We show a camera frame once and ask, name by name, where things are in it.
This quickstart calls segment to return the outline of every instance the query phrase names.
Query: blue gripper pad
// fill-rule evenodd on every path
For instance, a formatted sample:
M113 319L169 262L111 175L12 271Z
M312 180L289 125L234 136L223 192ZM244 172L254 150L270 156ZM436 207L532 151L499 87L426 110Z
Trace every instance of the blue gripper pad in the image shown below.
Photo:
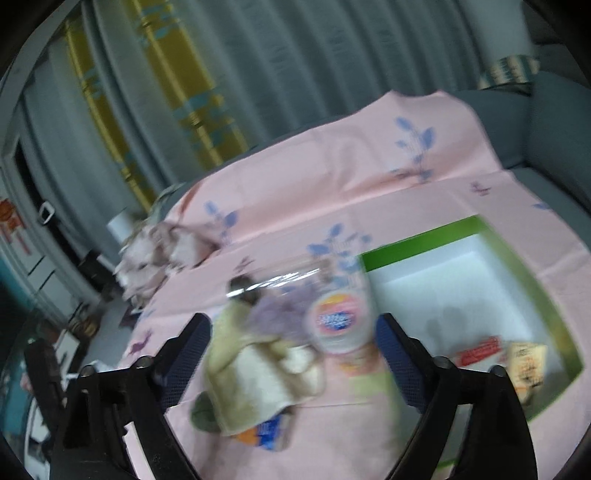
M375 327L375 341L394 374L394 380L406 404L416 407L421 414L425 413L428 399L423 375L381 315Z
M207 317L203 316L164 377L164 388L160 398L162 411L180 402L211 337L211 324Z

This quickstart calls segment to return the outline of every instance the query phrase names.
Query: sofa cushion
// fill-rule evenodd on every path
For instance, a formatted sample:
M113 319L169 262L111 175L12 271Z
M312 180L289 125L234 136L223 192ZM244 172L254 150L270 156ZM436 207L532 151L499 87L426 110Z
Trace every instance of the sofa cushion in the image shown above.
M513 169L515 178L564 220L591 249L591 217L568 193L533 168Z
M454 95L476 112L504 168L524 163L529 97L494 90L467 90Z
M542 45L538 51L538 59L541 70L555 73L589 87L589 82L566 45Z
M591 212L591 90L540 72L531 108L528 163Z

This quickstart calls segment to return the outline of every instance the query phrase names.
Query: curtain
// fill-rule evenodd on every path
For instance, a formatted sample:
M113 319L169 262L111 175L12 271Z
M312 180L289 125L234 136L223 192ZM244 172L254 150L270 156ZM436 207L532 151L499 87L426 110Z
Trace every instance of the curtain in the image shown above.
M476 86L457 0L83 0L18 108L34 181L80 255L166 187L391 89Z

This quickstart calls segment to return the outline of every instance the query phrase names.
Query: sticker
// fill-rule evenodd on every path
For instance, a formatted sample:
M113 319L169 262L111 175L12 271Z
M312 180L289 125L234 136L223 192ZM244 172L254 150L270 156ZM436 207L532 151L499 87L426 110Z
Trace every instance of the sticker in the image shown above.
M359 305L348 293L335 293L320 300L316 307L316 326L325 335L338 335L356 324Z

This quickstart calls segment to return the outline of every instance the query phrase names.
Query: label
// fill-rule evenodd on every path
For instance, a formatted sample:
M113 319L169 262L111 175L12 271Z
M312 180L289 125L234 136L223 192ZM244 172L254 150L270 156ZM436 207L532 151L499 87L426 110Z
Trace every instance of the label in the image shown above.
M316 307L316 326L320 333L338 335L355 325L358 315L358 302L352 295L335 293Z
M544 382L547 349L545 345L529 342L512 343L509 346L507 373L523 404L530 401L534 387Z
M501 351L501 340L497 336L488 337L476 347L464 350L456 355L455 364L458 367L467 367L478 363L485 358Z
M279 415L234 436L237 440L253 447L277 452L283 450L293 414L284 410Z

